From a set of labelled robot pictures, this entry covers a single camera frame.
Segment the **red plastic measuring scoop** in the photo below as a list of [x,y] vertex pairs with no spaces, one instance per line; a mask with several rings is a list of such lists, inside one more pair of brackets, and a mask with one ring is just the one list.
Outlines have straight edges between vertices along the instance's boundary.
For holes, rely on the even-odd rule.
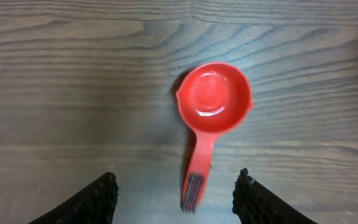
[[192,69],[175,96],[182,119],[195,134],[181,193],[182,210],[194,212],[206,190],[214,145],[249,114],[252,89],[237,67],[211,62]]

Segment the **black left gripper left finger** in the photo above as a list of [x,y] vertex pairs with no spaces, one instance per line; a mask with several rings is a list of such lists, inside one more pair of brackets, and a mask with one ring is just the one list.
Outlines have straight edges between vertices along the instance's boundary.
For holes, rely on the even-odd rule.
[[32,224],[111,224],[119,187],[106,172],[68,200],[31,221]]

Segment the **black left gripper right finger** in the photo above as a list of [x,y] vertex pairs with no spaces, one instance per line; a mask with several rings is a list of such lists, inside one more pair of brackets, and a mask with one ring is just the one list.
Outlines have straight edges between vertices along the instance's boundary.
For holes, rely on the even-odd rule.
[[240,171],[232,193],[232,212],[242,224],[316,224],[253,177]]

